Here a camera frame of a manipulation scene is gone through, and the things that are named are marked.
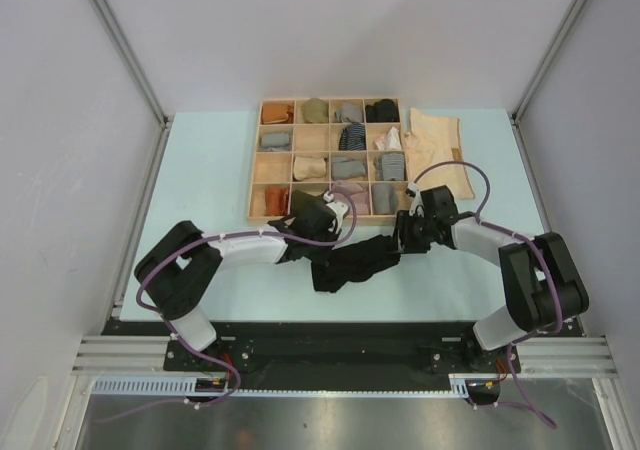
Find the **black garment pile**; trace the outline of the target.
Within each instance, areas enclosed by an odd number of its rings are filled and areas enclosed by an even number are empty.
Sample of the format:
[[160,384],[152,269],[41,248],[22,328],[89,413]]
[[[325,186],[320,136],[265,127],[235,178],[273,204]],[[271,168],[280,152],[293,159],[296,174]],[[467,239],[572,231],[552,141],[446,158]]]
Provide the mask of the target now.
[[378,235],[332,250],[324,263],[311,263],[315,292],[336,293],[396,266],[401,259],[391,236]]

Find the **orange and cream underwear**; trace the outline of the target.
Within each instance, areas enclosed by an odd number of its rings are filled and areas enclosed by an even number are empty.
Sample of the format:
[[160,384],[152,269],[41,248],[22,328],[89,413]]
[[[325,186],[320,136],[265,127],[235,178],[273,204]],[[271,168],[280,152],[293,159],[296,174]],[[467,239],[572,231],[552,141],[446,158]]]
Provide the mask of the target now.
[[270,185],[264,192],[265,215],[285,216],[289,209],[289,188]]

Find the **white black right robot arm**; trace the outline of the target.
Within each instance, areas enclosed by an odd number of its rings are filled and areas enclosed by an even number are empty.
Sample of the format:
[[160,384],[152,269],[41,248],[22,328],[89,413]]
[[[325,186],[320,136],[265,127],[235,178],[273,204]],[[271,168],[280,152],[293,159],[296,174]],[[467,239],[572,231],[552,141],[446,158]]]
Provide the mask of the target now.
[[446,186],[420,190],[411,183],[407,210],[396,214],[393,238],[400,254],[425,254],[433,245],[479,257],[499,268],[505,304],[475,322],[463,337],[461,358],[484,371],[498,349],[539,331],[560,331],[563,322],[586,312],[589,296],[563,237],[534,237],[458,210]]

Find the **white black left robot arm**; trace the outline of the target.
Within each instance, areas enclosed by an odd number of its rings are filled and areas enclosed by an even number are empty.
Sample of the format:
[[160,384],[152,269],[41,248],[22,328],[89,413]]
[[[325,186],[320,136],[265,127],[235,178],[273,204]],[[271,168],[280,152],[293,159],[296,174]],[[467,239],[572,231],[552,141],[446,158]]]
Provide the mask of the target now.
[[323,263],[343,240],[345,218],[354,214],[352,201],[340,201],[327,191],[301,210],[256,230],[206,237],[192,221],[181,221],[135,266],[140,284],[136,301],[158,313],[171,332],[188,344],[185,355],[191,363],[210,369],[220,360],[221,346],[200,301],[214,276],[223,270],[303,258]]

